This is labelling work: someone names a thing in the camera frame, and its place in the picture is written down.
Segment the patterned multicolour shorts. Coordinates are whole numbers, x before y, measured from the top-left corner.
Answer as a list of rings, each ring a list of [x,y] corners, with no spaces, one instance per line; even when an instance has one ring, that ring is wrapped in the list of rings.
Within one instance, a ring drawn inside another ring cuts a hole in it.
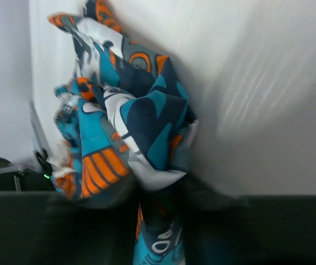
[[[128,38],[104,1],[48,18],[71,35],[73,79],[55,89],[63,146],[51,180],[89,208],[121,203],[139,184],[134,264],[184,264],[175,187],[189,171],[198,121],[168,56]]]

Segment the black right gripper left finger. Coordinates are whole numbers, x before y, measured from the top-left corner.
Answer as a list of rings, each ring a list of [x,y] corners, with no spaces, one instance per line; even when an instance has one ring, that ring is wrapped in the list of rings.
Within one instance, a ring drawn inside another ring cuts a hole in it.
[[[87,209],[56,192],[0,191],[0,264],[131,264],[138,194]]]

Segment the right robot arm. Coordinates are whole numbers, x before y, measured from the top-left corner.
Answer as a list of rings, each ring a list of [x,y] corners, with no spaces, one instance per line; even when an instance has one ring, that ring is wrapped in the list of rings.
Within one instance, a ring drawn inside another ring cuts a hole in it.
[[[0,264],[132,264],[138,202],[88,210],[46,172],[0,158]],[[172,193],[187,264],[316,264],[316,196],[225,198],[189,176]]]

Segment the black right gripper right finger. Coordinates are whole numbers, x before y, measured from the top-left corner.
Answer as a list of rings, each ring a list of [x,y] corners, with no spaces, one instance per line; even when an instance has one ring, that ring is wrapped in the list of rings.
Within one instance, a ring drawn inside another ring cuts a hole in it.
[[[187,264],[316,264],[316,195],[230,197],[177,187]]]

